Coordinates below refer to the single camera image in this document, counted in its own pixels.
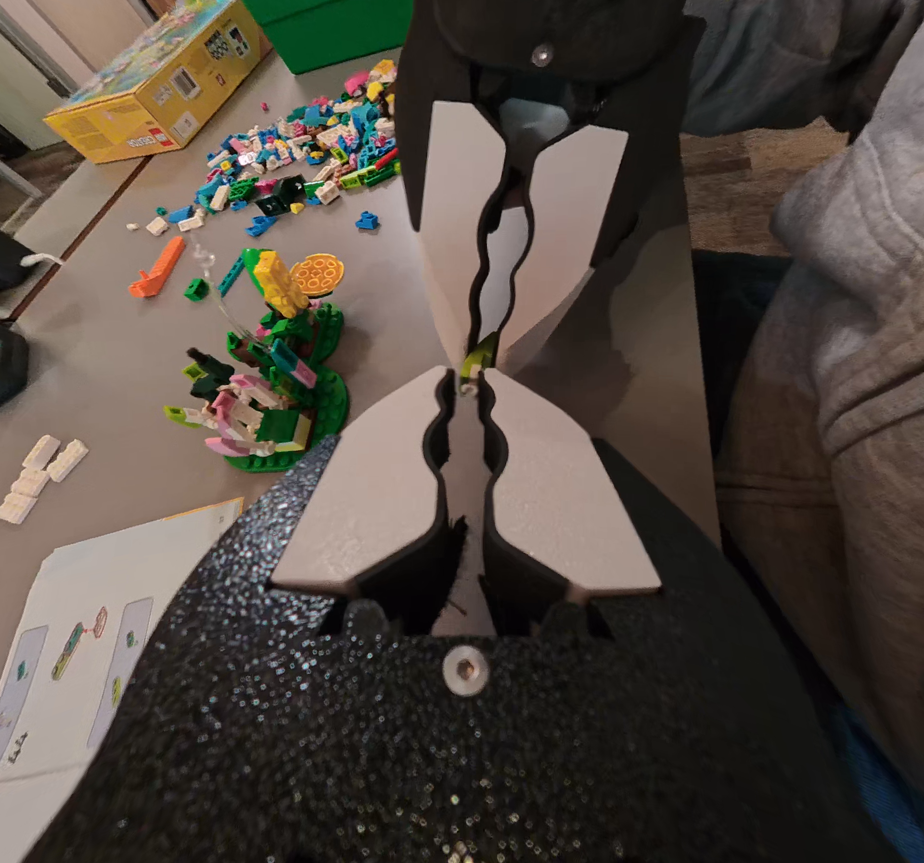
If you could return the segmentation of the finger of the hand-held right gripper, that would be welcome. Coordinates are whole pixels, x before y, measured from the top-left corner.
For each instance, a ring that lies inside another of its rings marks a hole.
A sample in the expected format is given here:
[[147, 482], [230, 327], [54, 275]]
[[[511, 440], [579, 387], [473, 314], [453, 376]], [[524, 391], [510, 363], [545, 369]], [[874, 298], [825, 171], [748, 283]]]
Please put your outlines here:
[[628, 142], [624, 130], [584, 125], [536, 155], [524, 194], [528, 238], [499, 329], [495, 367], [503, 374], [539, 353], [589, 278]]
[[502, 135], [470, 103], [433, 104], [419, 252], [433, 323], [450, 365], [461, 369], [510, 307], [513, 214], [485, 231], [505, 170]]

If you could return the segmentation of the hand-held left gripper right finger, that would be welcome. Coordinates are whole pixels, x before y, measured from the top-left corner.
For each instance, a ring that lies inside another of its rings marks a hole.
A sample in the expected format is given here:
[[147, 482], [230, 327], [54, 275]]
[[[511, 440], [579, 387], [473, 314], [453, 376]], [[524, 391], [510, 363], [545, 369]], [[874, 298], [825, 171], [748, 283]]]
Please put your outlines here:
[[480, 586], [498, 634], [559, 604], [651, 595], [662, 580], [588, 433], [497, 369], [479, 374], [490, 470]]

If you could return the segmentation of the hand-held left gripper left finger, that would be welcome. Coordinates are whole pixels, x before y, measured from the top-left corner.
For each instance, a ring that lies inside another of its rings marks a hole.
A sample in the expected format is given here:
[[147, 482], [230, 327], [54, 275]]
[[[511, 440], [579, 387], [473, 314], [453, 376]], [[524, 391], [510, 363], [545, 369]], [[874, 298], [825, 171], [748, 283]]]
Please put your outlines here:
[[280, 590], [370, 600], [407, 634], [431, 632], [456, 581], [466, 525], [449, 518], [443, 465], [455, 372], [436, 366], [339, 435], [271, 574]]

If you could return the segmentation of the lime green lego leaf piece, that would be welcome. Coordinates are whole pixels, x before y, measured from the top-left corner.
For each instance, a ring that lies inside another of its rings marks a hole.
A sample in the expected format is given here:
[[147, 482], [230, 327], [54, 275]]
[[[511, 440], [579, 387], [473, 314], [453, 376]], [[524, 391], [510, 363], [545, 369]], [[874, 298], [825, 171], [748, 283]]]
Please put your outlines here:
[[477, 380], [478, 372], [494, 366], [498, 342], [499, 334], [496, 330], [479, 341], [476, 347], [468, 353], [461, 366], [461, 382], [468, 383], [472, 380]]

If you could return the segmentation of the green lego flower model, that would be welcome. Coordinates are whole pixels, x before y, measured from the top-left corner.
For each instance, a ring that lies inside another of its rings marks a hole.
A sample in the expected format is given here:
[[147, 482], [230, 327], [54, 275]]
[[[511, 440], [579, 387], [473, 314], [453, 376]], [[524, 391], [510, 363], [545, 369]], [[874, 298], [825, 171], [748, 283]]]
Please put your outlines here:
[[191, 403], [164, 407], [166, 418], [192, 430], [209, 430], [205, 446], [248, 474], [286, 471], [320, 441], [339, 433], [349, 412], [342, 376], [328, 366], [344, 315], [331, 302], [344, 276], [332, 254], [312, 254], [292, 266], [275, 251], [241, 252], [247, 275], [266, 308], [257, 325], [238, 322], [216, 291], [214, 257], [194, 246], [211, 291], [207, 298], [230, 329], [225, 350], [234, 363], [191, 348], [184, 369]]

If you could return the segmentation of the pile of loose lego bricks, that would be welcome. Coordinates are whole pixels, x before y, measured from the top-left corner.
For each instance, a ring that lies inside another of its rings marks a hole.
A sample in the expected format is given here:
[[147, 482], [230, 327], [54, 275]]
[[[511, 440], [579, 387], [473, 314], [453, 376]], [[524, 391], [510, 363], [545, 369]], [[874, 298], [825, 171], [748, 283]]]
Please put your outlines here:
[[228, 135], [208, 155], [187, 211], [203, 217], [253, 208], [276, 218], [399, 174], [397, 79], [398, 61], [384, 58], [350, 75], [337, 95]]

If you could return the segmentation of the lego instruction booklet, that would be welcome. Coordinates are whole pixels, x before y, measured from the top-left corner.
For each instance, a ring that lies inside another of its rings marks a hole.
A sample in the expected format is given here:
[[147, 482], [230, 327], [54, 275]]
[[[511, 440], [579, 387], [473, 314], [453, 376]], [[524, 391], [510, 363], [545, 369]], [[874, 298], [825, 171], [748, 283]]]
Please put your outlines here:
[[89, 764], [167, 606], [242, 503], [63, 546], [41, 563], [2, 673], [2, 782]]

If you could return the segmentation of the yellow lego box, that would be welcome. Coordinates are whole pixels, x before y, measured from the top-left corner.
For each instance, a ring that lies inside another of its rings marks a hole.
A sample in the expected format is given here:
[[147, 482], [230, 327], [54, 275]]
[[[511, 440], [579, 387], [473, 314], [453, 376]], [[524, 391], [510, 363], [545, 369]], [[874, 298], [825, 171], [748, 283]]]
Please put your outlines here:
[[93, 164], [182, 150], [259, 62], [241, 0], [177, 0], [43, 122]]

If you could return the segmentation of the pale grey cloth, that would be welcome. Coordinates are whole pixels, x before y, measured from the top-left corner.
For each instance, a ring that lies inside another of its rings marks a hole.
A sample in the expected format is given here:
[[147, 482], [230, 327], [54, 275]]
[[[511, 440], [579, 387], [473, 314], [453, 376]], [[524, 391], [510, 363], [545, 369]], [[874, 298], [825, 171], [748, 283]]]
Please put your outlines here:
[[682, 130], [840, 132], [922, 105], [923, 0], [687, 0], [704, 18]]

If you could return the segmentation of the orange brick separator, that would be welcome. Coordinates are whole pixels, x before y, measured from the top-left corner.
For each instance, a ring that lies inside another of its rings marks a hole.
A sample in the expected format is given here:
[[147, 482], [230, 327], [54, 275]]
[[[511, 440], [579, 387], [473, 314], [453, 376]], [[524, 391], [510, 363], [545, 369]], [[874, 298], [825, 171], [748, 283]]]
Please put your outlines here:
[[184, 236], [173, 237], [157, 257], [153, 268], [138, 272], [138, 278], [128, 286], [128, 292], [133, 297], [144, 299], [157, 296], [163, 290], [185, 248]]

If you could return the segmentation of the black object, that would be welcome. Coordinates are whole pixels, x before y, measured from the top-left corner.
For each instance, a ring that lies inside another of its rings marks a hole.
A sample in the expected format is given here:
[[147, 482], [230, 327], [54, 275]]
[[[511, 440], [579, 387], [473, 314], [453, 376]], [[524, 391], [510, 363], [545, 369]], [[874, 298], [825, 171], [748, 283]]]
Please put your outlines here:
[[10, 322], [1, 322], [1, 396], [3, 407], [19, 395], [29, 378], [29, 344]]
[[30, 276], [33, 266], [42, 262], [42, 255], [21, 245], [12, 235], [1, 231], [1, 293], [19, 286]]

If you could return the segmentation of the blue cloth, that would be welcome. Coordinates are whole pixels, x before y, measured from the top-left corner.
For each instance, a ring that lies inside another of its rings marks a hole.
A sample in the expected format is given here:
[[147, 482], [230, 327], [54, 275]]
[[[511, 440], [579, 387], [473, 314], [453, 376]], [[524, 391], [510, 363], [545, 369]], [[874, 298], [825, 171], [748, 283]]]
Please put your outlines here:
[[838, 696], [819, 701], [835, 753], [861, 806], [909, 862], [923, 860], [923, 794], [881, 751], [861, 719]]

